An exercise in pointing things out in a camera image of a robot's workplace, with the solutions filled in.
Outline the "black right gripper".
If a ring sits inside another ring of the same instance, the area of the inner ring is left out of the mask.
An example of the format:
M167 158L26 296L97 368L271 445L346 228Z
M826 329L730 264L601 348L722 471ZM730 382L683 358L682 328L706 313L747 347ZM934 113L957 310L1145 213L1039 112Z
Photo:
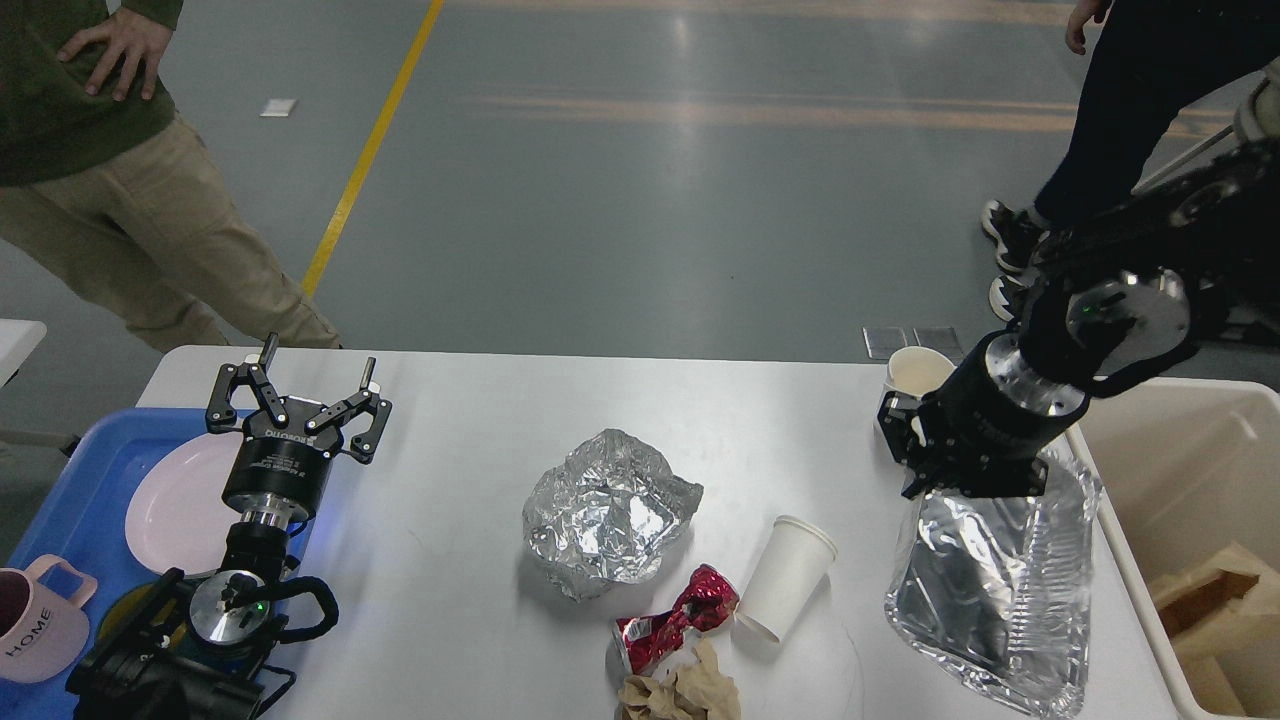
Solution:
M1036 372L1018 333L986 336L948 379L923 396L886 392L877 421L905 465L902 497L954 489L970 498L1041 497L1039 454L1088 409L1087 395Z

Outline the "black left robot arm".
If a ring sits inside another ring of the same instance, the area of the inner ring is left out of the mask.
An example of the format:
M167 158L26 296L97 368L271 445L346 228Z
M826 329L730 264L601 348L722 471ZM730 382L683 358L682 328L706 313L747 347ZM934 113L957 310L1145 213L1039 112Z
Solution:
M332 404L279 393L268 370L270 334L239 364L221 366L205 411L214 434L239 441L221 501L238 514L219 566L189 579L166 570L72 669L76 719L259 719L294 684L259 682L279 644L315 641L339 621L332 588L300 575L294 534L317 515L332 462L370 464L392 404L374 382Z

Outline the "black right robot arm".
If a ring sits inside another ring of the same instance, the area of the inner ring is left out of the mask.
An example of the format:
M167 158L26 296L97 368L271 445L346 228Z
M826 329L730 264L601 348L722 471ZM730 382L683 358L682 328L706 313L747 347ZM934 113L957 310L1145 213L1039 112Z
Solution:
M1192 357L1234 307L1276 302L1277 173L1277 140L1256 140L1046 238L1004 329L938 389L884 395L902 496L1042 496L1048 445L1093 398Z

